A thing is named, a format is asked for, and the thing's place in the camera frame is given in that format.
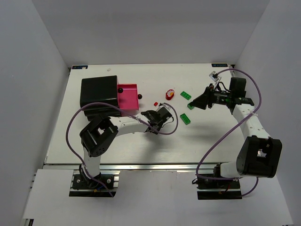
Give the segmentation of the red flower lego cylinder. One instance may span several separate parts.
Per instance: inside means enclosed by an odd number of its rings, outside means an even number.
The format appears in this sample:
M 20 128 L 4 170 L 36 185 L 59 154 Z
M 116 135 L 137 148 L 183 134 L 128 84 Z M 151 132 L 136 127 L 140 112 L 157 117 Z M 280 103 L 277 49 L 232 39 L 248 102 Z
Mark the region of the red flower lego cylinder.
M 169 89 L 165 95 L 166 100 L 171 100 L 174 97 L 174 93 L 175 91 L 173 89 Z

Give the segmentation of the green four-stud long lego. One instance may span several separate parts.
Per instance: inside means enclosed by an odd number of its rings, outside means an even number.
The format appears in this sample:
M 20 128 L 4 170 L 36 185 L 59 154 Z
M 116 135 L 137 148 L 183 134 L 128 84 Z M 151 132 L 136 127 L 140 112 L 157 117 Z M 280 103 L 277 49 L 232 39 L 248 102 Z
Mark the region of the green four-stud long lego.
M 185 91 L 182 91 L 182 92 L 180 93 L 180 95 L 181 95 L 183 98 L 185 98 L 186 100 L 190 100 L 190 99 L 191 99 L 191 95 L 188 94 L 188 93 L 185 92 Z

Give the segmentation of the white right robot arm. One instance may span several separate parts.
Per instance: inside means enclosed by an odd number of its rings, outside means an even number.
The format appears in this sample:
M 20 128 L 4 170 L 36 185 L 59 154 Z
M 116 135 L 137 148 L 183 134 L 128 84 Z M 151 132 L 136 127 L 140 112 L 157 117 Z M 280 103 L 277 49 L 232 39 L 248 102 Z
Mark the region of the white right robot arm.
M 273 139 L 261 125 L 252 99 L 246 97 L 245 87 L 246 79 L 231 78 L 228 91 L 210 84 L 202 95 L 190 102 L 190 106 L 203 110 L 213 105 L 227 106 L 245 139 L 236 160 L 218 163 L 211 177 L 198 174 L 202 179 L 273 178 L 276 174 L 282 143 Z

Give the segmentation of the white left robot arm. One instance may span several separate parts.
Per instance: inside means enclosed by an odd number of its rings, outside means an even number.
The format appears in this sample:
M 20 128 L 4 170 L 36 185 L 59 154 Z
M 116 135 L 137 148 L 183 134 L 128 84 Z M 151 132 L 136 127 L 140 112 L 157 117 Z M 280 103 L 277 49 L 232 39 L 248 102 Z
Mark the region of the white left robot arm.
M 133 118 L 96 116 L 79 134 L 84 148 L 82 174 L 88 178 L 100 175 L 101 155 L 109 149 L 115 137 L 136 132 L 158 134 L 170 118 L 170 107 L 162 104 L 156 110 L 141 112 Z

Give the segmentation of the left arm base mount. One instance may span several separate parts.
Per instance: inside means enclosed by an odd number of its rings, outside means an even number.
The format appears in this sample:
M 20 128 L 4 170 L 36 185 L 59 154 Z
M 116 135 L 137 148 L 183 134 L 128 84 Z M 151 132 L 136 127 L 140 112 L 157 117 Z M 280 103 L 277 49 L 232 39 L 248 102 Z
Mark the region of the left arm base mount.
M 101 173 L 95 180 L 84 177 L 78 170 L 73 172 L 70 197 L 113 198 L 117 192 L 119 175 L 109 172 Z

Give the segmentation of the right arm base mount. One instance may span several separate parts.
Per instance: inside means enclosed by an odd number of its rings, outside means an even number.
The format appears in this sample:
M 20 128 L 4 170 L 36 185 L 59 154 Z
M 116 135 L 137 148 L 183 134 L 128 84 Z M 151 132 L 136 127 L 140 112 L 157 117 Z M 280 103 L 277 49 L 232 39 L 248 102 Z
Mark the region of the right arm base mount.
M 191 183 L 197 186 L 198 200 L 242 199 L 238 180 L 211 180 L 196 177 Z

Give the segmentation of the green lego brick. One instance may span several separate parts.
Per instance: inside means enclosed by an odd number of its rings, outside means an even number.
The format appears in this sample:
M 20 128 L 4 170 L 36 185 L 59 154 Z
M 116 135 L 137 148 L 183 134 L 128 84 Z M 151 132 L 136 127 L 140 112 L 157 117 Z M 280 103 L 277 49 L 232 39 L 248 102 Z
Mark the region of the green lego brick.
M 188 118 L 188 116 L 185 113 L 181 114 L 180 118 L 184 122 L 185 125 L 188 125 L 191 123 L 191 120 Z

